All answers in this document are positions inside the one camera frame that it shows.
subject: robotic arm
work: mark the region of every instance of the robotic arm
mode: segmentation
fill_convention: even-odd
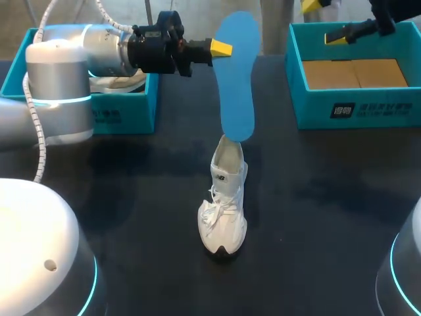
[[[152,26],[133,33],[108,24],[52,25],[43,42],[26,50],[29,86],[47,145],[82,142],[93,134],[89,75],[130,77],[145,73],[192,75],[191,63],[212,66],[213,57],[229,57],[232,46],[205,39],[187,42],[176,11],[163,11]],[[77,58],[59,43],[83,47]],[[37,145],[37,132],[25,103],[0,98],[0,151]]]
[[[133,34],[107,24],[69,24],[46,27],[43,41],[68,40],[87,52],[89,73],[97,77],[144,73],[191,76],[191,63],[212,66],[213,57],[227,57],[232,46],[205,39],[187,42],[177,11],[163,11],[152,26],[133,26]]]
[[[420,0],[369,0],[375,20],[349,23],[325,35],[325,44],[352,44],[357,39],[378,32],[381,36],[395,32],[395,24],[421,14]],[[305,0],[303,12],[327,7],[332,0]]]

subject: blue insole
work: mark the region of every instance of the blue insole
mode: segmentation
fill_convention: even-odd
[[[232,141],[242,142],[255,129],[251,71],[260,51],[259,26],[250,13],[235,12],[222,21],[215,39],[233,47],[231,57],[213,59],[222,129]]]

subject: shoe logo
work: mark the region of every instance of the shoe logo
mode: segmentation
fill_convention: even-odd
[[[220,174],[217,174],[217,175],[215,176],[215,178],[217,178],[219,181],[226,182],[226,178],[225,178],[225,176],[221,176]]]

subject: blue box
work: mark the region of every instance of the blue box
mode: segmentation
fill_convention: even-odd
[[[285,68],[300,129],[421,126],[421,34],[412,22],[351,45],[325,45],[324,34],[344,23],[291,24]],[[302,61],[396,59],[408,88],[310,90]],[[332,117],[337,108],[350,115]]]
[[[25,51],[36,29],[29,29],[7,74],[0,96],[26,101],[22,89],[26,73]],[[158,74],[148,74],[145,93],[93,93],[94,134],[150,134],[155,127]]]

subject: white sneaker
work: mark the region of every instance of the white sneaker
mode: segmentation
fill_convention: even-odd
[[[244,241],[247,221],[243,197],[247,168],[240,143],[223,135],[210,163],[212,203],[203,201],[197,214],[202,242],[211,253],[233,254]]]

